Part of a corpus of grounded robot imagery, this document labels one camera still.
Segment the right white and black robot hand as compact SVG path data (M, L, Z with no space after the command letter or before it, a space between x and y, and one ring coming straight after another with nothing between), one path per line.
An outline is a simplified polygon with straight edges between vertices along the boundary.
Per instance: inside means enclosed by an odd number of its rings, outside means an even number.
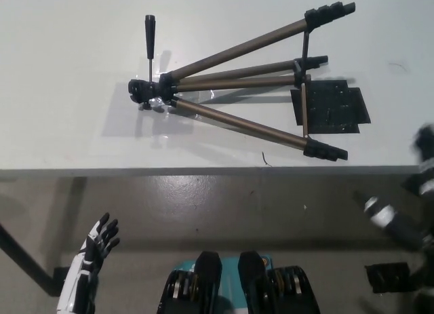
M411 177L416 192L429 203L433 203L433 126L421 127L414 141L420 159L419 172ZM379 197L354 191L353 198L363 213L376 227L390 238L411 251L433 253L433 232L417 227L410 218L396 210Z

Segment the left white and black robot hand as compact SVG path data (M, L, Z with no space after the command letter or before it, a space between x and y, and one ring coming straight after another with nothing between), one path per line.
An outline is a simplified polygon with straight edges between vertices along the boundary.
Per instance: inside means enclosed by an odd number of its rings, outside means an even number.
M118 220L109 222L110 214L105 213L92 227L83 242L79 254L84 255L82 269L90 273L99 272L104 259L120 242Z

